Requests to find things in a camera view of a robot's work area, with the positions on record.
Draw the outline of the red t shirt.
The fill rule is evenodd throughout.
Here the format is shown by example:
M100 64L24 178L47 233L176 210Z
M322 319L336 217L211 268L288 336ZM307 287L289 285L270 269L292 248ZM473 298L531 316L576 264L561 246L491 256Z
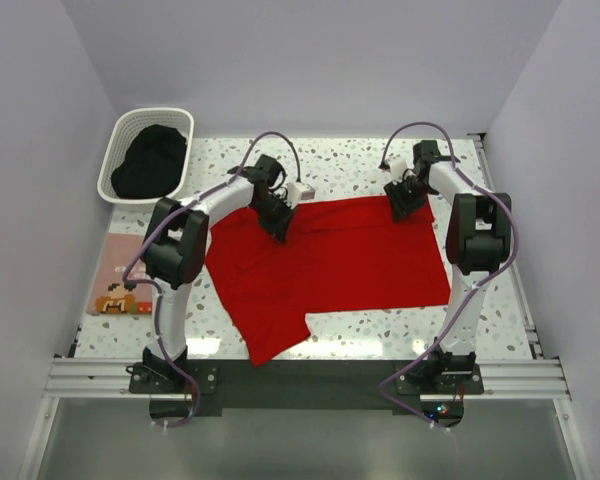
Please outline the red t shirt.
M205 264L259 367L309 338L307 314L446 304L433 220L394 222L381 196L306 203L280 243L243 208L212 227Z

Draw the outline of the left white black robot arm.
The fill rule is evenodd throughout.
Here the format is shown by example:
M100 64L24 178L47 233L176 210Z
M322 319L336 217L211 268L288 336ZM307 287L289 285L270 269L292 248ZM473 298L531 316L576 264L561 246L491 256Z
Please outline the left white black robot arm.
M176 392L187 380L187 302L204 266L211 228L248 207L266 233L285 242L297 206L315 195L312 187L285 178L282 165L262 155L253 166L230 169L226 181L197 196L182 201L163 198L155 205L141 256L155 283L155 339L144 348L142 362L154 366L151 378L163 391Z

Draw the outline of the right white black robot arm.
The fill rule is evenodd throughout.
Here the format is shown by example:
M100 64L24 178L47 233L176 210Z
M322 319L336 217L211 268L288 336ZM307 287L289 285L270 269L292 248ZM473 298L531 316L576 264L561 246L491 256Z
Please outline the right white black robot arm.
M511 254L511 198L485 190L459 171L437 142L416 143L413 165L401 158L383 158L381 168L391 175L384 186L396 222L418 211L429 195L440 195L451 207L445 240L452 266L447 314L437 337L442 357L425 369L428 386L449 392L461 380L459 366L444 357L470 358L476 351L476 332L487 284Z

